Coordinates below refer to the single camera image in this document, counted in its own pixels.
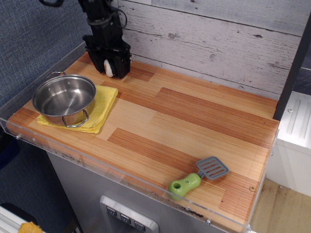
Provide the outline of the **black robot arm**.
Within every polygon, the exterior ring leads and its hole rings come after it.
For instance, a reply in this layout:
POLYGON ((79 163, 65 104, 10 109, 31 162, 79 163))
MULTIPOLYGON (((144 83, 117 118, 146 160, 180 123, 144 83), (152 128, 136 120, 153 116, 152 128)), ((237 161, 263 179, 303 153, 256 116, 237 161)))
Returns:
POLYGON ((108 77, 124 78, 131 67, 131 46, 123 39, 123 29, 119 8, 113 7, 110 0, 80 0, 82 10, 87 15, 87 23, 92 35, 84 35, 86 50, 95 68, 108 77))

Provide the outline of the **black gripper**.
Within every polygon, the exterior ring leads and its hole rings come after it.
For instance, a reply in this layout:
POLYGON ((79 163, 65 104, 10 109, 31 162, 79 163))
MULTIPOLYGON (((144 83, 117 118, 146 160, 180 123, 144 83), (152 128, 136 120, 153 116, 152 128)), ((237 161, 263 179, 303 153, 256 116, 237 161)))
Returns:
POLYGON ((93 65, 100 73, 105 73, 105 59, 112 59, 114 77, 124 78, 131 67, 131 46, 123 40, 123 26, 118 14, 106 18, 88 19, 92 35, 84 35, 86 50, 93 65))

